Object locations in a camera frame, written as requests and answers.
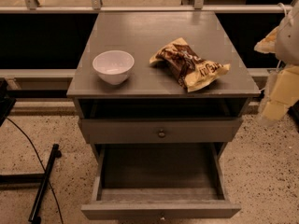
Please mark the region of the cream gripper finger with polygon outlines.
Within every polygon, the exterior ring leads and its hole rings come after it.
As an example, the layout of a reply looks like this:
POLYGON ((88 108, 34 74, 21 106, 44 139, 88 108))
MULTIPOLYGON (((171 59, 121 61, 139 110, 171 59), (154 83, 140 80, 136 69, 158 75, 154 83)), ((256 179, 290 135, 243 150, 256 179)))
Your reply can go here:
POLYGON ((257 120, 261 125, 271 126, 280 121, 288 112, 289 107, 276 101, 261 101, 257 120))

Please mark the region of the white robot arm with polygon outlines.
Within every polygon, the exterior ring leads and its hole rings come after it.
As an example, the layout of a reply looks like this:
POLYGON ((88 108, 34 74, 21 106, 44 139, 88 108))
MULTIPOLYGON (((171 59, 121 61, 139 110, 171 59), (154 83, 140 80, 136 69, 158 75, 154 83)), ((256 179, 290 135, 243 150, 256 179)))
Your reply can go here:
POLYGON ((283 4, 278 5, 284 10, 284 18, 254 47, 260 53, 273 53, 278 65, 285 64, 283 69, 271 72, 266 81, 258 109, 258 120, 263 125, 281 120, 299 101, 299 4, 289 12, 283 4))

